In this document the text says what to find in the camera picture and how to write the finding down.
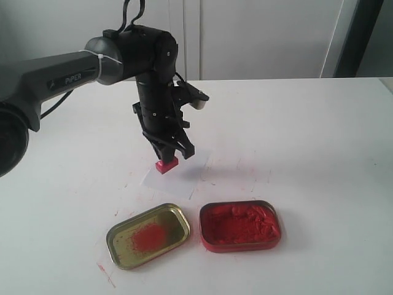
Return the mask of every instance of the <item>red block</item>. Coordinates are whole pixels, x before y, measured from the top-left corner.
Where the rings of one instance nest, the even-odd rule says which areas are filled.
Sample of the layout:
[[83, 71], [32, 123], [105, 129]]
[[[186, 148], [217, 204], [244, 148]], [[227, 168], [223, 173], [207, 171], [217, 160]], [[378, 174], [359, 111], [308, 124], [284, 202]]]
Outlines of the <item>red block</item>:
[[161, 174], [165, 174], [166, 172], [170, 171], [171, 169], [173, 169], [174, 167], [179, 165], [179, 159], [176, 157], [173, 157], [173, 161], [171, 163], [168, 164], [164, 164], [164, 162], [158, 161], [155, 164], [155, 168], [161, 173]]

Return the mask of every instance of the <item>white table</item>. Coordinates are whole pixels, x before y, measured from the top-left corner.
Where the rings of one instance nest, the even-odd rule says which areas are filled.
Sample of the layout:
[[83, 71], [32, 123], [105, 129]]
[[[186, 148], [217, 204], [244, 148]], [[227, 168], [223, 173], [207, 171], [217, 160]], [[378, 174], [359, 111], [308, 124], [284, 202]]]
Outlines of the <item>white table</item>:
[[[393, 97], [382, 83], [195, 85], [211, 101], [184, 108], [188, 134], [212, 155], [191, 200], [140, 185], [156, 158], [132, 112], [134, 82], [82, 87], [42, 121], [0, 179], [0, 294], [393, 294]], [[279, 246], [207, 252], [201, 206], [253, 198], [279, 211]], [[184, 209], [191, 239], [134, 271], [108, 268], [108, 229], [165, 202]]]

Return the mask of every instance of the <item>gold tin lid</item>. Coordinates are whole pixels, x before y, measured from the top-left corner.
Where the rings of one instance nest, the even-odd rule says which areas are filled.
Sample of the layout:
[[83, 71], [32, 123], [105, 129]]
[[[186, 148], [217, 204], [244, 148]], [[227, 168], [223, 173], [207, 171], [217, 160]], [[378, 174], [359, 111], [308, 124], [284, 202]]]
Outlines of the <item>gold tin lid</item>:
[[183, 244], [190, 225], [181, 209], [163, 204], [110, 229], [106, 243], [112, 261], [121, 269], [133, 269]]

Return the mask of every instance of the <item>white paper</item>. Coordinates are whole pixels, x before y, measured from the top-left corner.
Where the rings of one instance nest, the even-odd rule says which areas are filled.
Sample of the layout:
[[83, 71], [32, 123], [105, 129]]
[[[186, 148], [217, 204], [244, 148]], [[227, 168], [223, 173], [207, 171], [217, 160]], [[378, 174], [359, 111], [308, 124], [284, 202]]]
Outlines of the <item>white paper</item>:
[[162, 175], [153, 166], [142, 184], [183, 199], [190, 199], [211, 152], [197, 150], [188, 160], [179, 158], [179, 165]]

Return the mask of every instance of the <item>cabinet door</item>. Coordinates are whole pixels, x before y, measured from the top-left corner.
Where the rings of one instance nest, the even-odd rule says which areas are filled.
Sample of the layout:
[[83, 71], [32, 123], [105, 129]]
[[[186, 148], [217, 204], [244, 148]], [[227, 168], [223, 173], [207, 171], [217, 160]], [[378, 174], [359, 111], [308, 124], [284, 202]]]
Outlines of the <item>cabinet door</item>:
[[[118, 29], [122, 22], [123, 0], [17, 0], [1, 1], [7, 16], [2, 25], [15, 36], [5, 52], [18, 48], [18, 59], [32, 59], [75, 52], [105, 29]], [[139, 1], [128, 8], [129, 21], [138, 13]], [[138, 22], [172, 32], [179, 44], [178, 71], [185, 73], [182, 0], [148, 0]]]
[[[344, 2], [356, 0], [185, 0], [187, 71], [204, 80], [321, 77], [326, 61], [337, 62], [328, 52]], [[192, 34], [196, 15], [200, 32]], [[196, 34], [199, 65], [189, 57]]]

